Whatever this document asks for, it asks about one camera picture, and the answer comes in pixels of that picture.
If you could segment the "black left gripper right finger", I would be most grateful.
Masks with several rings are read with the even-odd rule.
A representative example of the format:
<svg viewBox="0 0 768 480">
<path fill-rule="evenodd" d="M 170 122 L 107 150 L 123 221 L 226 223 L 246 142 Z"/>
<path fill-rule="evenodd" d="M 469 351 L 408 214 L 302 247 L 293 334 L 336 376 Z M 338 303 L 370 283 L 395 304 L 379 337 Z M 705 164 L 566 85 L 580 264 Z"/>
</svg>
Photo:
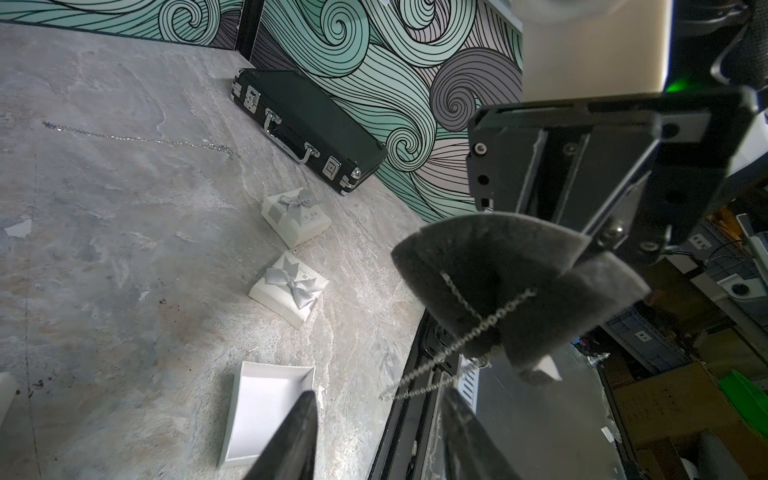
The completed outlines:
<svg viewBox="0 0 768 480">
<path fill-rule="evenodd" d="M 521 479 L 456 389 L 445 391 L 440 411 L 447 479 Z"/>
</svg>

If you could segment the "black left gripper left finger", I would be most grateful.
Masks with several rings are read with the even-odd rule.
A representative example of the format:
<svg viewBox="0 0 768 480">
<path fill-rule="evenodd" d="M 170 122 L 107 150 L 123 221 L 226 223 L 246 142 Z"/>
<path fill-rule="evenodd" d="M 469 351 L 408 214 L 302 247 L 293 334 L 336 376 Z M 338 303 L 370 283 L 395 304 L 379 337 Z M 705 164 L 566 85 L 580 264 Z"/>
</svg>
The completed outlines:
<svg viewBox="0 0 768 480">
<path fill-rule="evenodd" d="M 314 391 L 304 391 L 244 480 L 312 480 L 318 437 Z"/>
</svg>

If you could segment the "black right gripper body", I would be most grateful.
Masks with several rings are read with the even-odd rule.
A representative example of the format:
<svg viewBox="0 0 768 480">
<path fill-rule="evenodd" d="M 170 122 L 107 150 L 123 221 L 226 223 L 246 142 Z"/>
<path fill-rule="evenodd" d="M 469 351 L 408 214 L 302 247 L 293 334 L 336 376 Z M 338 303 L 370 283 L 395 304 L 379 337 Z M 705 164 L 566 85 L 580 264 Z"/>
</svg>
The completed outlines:
<svg viewBox="0 0 768 480">
<path fill-rule="evenodd" d="M 467 126 L 470 193 L 652 264 L 706 214 L 757 114 L 746 86 L 485 106 Z"/>
</svg>

